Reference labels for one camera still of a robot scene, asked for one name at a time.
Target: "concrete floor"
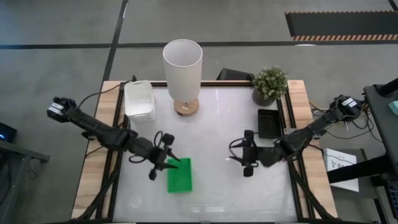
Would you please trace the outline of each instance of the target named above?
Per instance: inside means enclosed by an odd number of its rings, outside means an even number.
[[[121,0],[2,0],[0,45],[111,43]],[[146,0],[130,1],[120,43],[291,40],[284,12],[391,10],[387,0]],[[68,220],[80,178],[87,141],[72,124],[46,117],[55,96],[79,102],[100,89],[109,49],[0,50],[0,122],[18,129],[21,146],[50,154],[40,175],[27,178],[14,223]],[[279,65],[290,79],[306,83],[308,97],[324,107],[339,94],[362,98],[365,85],[397,77],[398,46],[345,45],[317,47],[208,47],[203,49],[203,79],[214,80],[223,67],[257,72]],[[161,49],[118,49],[110,80],[164,80]],[[93,114],[97,98],[83,110]],[[339,136],[360,133],[336,125]],[[370,134],[341,140],[325,135],[323,147],[364,148],[369,158],[384,153]],[[334,192],[339,216],[371,222],[371,200],[351,200]]]

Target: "green tray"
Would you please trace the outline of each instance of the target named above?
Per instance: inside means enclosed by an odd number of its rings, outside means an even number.
[[[184,193],[192,191],[191,159],[183,158],[181,162],[169,159],[168,163],[178,169],[167,169],[167,191],[169,193]]]

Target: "plant pot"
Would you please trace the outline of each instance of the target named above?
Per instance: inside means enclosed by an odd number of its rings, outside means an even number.
[[[259,106],[269,106],[275,101],[275,98],[272,97],[264,98],[264,96],[256,88],[254,88],[251,97],[253,98],[253,101]]]

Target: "wooden lamp base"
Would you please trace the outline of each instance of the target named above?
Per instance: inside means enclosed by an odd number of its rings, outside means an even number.
[[[181,116],[191,116],[198,111],[199,100],[198,98],[196,98],[188,103],[181,103],[178,101],[174,101],[174,109]]]

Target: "floor mat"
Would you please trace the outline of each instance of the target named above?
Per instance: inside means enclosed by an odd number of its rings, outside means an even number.
[[[397,40],[394,11],[286,12],[293,40]]]

